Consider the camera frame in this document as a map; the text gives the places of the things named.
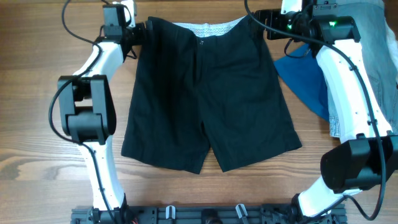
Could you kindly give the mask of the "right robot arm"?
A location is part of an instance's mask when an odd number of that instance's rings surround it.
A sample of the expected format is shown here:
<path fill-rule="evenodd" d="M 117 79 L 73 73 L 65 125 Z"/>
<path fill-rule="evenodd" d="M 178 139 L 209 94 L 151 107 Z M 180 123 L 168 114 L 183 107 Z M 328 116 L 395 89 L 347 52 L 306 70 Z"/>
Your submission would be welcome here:
<path fill-rule="evenodd" d="M 384 200 L 386 182 L 396 170 L 397 135 L 385 119 L 363 61 L 362 9 L 334 1 L 294 1 L 292 9 L 250 13 L 268 39 L 308 44 L 331 92 L 340 122 L 340 145 L 324 154 L 321 176 L 291 203 L 291 223 L 328 218 L 331 211 L 356 194 L 379 187 L 374 220 Z"/>

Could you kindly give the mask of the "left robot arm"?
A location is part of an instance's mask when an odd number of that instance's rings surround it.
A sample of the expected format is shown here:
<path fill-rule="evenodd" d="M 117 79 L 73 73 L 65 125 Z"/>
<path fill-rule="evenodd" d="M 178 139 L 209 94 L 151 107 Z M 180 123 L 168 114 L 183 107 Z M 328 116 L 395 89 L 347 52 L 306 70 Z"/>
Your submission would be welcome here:
<path fill-rule="evenodd" d="M 137 223 L 127 204 L 113 157 L 116 130 L 109 81 L 127 58 L 137 57 L 133 46 L 146 39 L 148 22 L 135 22 L 134 1 L 103 4 L 104 24 L 99 36 L 89 43 L 92 53 L 73 75 L 58 79 L 58 90 L 49 106 L 49 123 L 54 128 L 53 108 L 60 107 L 61 139 L 77 145 L 84 157 L 93 192 L 93 205 L 74 209 L 72 223 Z"/>

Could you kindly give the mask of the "black shorts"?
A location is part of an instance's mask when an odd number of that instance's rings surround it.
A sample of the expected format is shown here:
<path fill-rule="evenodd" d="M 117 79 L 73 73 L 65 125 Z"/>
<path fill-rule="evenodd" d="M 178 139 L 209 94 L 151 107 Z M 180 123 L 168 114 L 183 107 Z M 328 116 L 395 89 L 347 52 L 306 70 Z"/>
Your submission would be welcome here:
<path fill-rule="evenodd" d="M 262 30 L 150 17 L 121 154 L 199 174 L 213 151 L 221 170 L 301 147 Z"/>

